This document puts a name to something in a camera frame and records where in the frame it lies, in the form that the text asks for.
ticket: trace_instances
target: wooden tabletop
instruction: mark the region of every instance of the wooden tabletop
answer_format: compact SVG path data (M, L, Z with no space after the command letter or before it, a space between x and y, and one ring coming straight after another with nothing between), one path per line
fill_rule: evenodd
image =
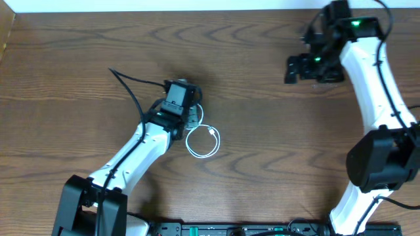
M390 64L406 104L420 104L420 10L393 13ZM323 219L348 184L346 154L363 128L348 79L283 84L315 14L18 14L0 64L0 233L51 233L65 181L88 177L133 135L136 107L108 67L156 82L189 78L203 89L204 123L222 139L208 159L175 142L134 189L129 211L185 222ZM386 20L379 10L356 14ZM145 109L164 96L128 84ZM213 147L207 131L191 145ZM419 184L392 197L418 205ZM419 219L388 203L371 218L398 222L405 235L420 234Z

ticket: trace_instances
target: white background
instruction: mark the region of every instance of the white background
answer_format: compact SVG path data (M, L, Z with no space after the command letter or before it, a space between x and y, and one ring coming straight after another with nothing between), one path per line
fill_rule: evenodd
M373 0L349 0L352 8L375 8ZM389 7L420 7L419 0L383 0ZM330 0L5 0L16 13L155 10L319 9Z

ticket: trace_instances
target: coiled white cable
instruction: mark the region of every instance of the coiled white cable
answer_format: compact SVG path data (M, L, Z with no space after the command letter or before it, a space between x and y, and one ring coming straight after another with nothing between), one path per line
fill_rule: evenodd
M186 135L186 138L185 138L185 146L186 146L186 149L191 153L191 155L193 155L194 157L197 157L197 158L208 158L208 157L211 157L212 155L214 155L214 154L216 154L217 152L218 152L218 150L219 150L219 148L220 148L220 146L221 146L221 134L219 133L219 131L215 128L215 127L212 127L212 126L210 126L210 125L203 125L202 124L202 122L203 122L203 118L204 118L204 109L203 109L203 107L200 105L200 104L197 104L197 106L200 108L200 110L201 110L201 117L200 117L200 119L199 119L199 121L198 121L198 125L196 126L196 127L194 127L194 128L188 128L188 130L190 131L187 135ZM188 145L188 138L190 137L190 135L197 129L197 128L200 128L200 127L207 127L207 129L209 130L209 133L210 133L210 135L212 135L214 138L215 138L215 140L216 140L216 145L215 145L215 147L213 148L213 150L211 150L208 154L205 154L205 155L202 155L202 154L199 154L199 153L196 153L191 147L190 147L190 145Z

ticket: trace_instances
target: wooden panel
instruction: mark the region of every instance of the wooden panel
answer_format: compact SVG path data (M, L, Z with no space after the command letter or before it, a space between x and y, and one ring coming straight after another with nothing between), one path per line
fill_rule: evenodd
M3 0L0 0L0 61L6 49L6 43L12 29L13 20L14 12Z
M420 11L394 10L390 63L408 105L420 102ZM357 14L378 14L364 10ZM112 66L203 89L220 152L195 159L177 142L149 169L129 210L185 222L322 219L347 186L362 137L350 81L284 85L285 61L315 10L19 14L0 67L0 232L51 233L64 182L117 152L138 115ZM159 88L128 82L147 108ZM205 131L193 148L213 143ZM419 179L393 197L418 203ZM372 220L418 235L418 213L384 203Z

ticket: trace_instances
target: charging cable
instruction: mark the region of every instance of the charging cable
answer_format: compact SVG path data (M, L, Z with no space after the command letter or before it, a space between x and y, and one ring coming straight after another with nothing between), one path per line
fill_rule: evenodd
M219 131L215 128L215 127L212 127L212 126L210 126L210 125L203 125L202 124L202 122L203 122L203 118L204 118L204 109L203 109L203 107L200 105L200 104L197 104L197 107L199 107L200 108L200 110L201 110L201 117L200 117L200 119L199 119L199 121L198 121L198 125L196 126L196 127L194 127L194 128L188 128L187 130L189 130L190 132L186 135L186 138L185 138L185 146L186 146L186 149L188 149L188 151L191 153L191 155L193 155L194 157L197 157L197 158L208 158L208 157L211 157L212 155L214 155L214 154L216 154L216 152L218 152L218 150L219 150L219 148L220 148L220 146L221 146L221 135L220 135L220 133L219 133ZM197 129L197 128L200 128L200 127L207 127L207 129L209 130L209 133L210 133L210 135L212 135L214 138L215 138L215 140L216 140L216 145L215 145L215 147L213 148L213 150L211 150L208 154L205 154L205 155L202 155L202 154L199 154L199 153L196 153L191 147L190 147L190 145L188 144L188 139L189 139L189 137L190 137L190 135Z

